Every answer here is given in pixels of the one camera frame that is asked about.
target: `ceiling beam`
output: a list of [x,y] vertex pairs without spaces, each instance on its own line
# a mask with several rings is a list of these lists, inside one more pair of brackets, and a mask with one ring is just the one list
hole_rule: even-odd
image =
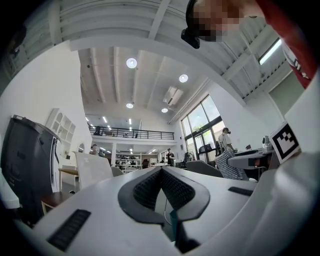
[[60,1],[53,0],[48,7],[49,32],[52,44],[55,46],[62,43],[60,25]]
[[96,86],[98,88],[99,96],[101,98],[102,103],[106,103],[106,99],[102,90],[102,81],[99,76],[99,68],[98,68],[98,62],[97,62],[97,49],[91,48],[90,54],[91,54],[93,73],[95,77]]
[[265,80],[257,89],[250,93],[247,97],[244,98],[244,101],[255,99],[260,93],[272,90],[277,86],[281,81],[292,71],[290,65],[285,61],[267,80]]
[[82,77],[82,75],[80,75],[80,84],[81,84],[81,89],[84,92],[84,98],[86,100],[87,103],[92,103],[92,100],[90,99],[90,97],[88,96],[88,89],[87,89],[87,85],[85,83],[84,78]]
[[113,47],[113,75],[114,75],[114,91],[115,91],[115,98],[116,102],[120,103],[120,86],[119,86],[119,48],[114,46]]
[[260,32],[260,34],[249,45],[248,50],[250,54],[246,52],[242,53],[240,57],[237,58],[235,62],[226,70],[226,72],[224,72],[222,77],[226,81],[229,81],[248,63],[251,57],[256,58],[254,54],[272,33],[275,32],[273,31],[271,26],[265,26],[264,29]]
[[71,51],[88,49],[92,47],[105,48],[110,46],[127,47],[132,49],[144,50],[167,56],[171,59],[186,63],[200,75],[207,76],[225,89],[240,105],[246,103],[237,91],[211,66],[212,62],[203,59],[199,53],[182,40],[176,41],[170,38],[163,38],[161,41],[151,40],[141,35],[132,35],[132,29],[122,30],[119,33],[109,33],[101,36],[83,36],[82,38],[70,41]]
[[138,91],[137,80],[138,80],[138,76],[139,76],[139,64],[140,64],[141,54],[142,54],[142,51],[139,50],[137,57],[136,57],[137,67],[135,68],[134,79],[133,79],[133,90],[132,90],[132,102],[133,103],[135,103],[137,101],[137,91]]
[[166,10],[171,0],[162,0],[155,14],[148,38],[154,40],[156,38],[160,24],[165,16]]
[[149,105],[151,104],[151,101],[152,101],[152,98],[153,98],[153,95],[154,95],[154,92],[155,92],[155,89],[157,87],[157,83],[158,83],[158,80],[159,80],[159,77],[160,77],[160,74],[161,74],[161,69],[164,67],[164,64],[165,64],[165,59],[166,59],[166,57],[164,56],[162,61],[161,61],[160,66],[159,66],[158,73],[156,74],[156,77],[154,79],[154,83],[153,83],[153,86],[152,86],[152,91],[151,91],[151,94],[150,94],[150,97],[149,97],[148,104],[146,106],[147,109],[149,108]]

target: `white wall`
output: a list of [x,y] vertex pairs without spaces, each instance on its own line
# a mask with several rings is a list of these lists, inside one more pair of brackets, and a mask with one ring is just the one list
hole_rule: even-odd
[[214,82],[208,86],[207,92],[231,131],[233,147],[240,151],[249,144],[253,149],[261,148],[263,136],[270,135],[283,122],[283,117],[265,92],[244,107]]
[[53,108],[60,108],[76,125],[70,147],[72,151],[84,143],[89,152],[90,135],[81,97],[80,60],[70,51],[69,41],[61,43],[25,66],[10,82],[0,97],[0,135],[3,138],[14,114],[45,125]]
[[156,112],[134,106],[129,109],[125,102],[120,103],[91,103],[85,104],[84,110],[87,115],[111,116],[115,118],[132,118],[141,120],[141,130],[173,132],[172,125],[162,117],[164,113]]

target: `office chair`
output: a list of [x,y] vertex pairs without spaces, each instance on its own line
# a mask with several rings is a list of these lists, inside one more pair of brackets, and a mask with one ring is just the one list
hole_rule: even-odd
[[149,161],[147,159],[144,159],[142,162],[142,169],[146,169],[149,166]]
[[120,168],[115,167],[115,166],[111,166],[111,171],[112,171],[113,177],[120,176],[120,175],[123,175],[123,174],[124,174],[124,173],[121,171]]
[[204,175],[209,175],[213,177],[223,178],[221,172],[218,169],[212,167],[209,164],[206,164],[202,160],[186,162],[186,168],[188,171],[194,172],[197,174],[204,174]]

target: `window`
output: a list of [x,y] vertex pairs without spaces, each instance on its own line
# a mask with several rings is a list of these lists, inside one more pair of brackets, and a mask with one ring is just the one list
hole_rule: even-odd
[[190,124],[188,121],[188,117],[182,120],[183,129],[184,129],[184,136],[188,136],[191,134]]
[[216,119],[217,117],[220,116],[220,113],[216,107],[216,104],[212,100],[210,96],[208,96],[203,102],[202,106],[204,108],[204,111],[206,115],[209,118],[209,121],[212,121],[213,119]]
[[209,123],[206,113],[201,104],[189,114],[189,120],[192,132],[199,130],[201,127]]
[[210,96],[206,97],[195,107],[183,120],[183,129],[186,141],[186,148],[193,153],[194,158],[213,161],[216,152],[211,151],[206,154],[199,154],[199,148],[203,145],[213,144],[225,127],[219,111]]

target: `person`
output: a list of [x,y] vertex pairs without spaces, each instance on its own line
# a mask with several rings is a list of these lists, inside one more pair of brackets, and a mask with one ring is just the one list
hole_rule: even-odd
[[188,35],[217,42],[224,31],[238,29],[245,17],[263,17],[279,34],[288,63],[307,88],[317,71],[317,61],[298,27],[271,0],[190,0],[186,11]]
[[223,153],[228,148],[232,149],[233,152],[235,151],[232,147],[232,142],[229,138],[229,134],[231,134],[231,131],[229,131],[229,129],[225,127],[222,129],[222,133],[218,137],[221,153]]
[[166,154],[166,159],[168,159],[168,165],[174,166],[175,154],[171,152],[171,148],[168,148],[168,154]]
[[92,151],[90,151],[90,155],[99,156],[100,147],[98,147],[97,144],[93,144],[91,149]]

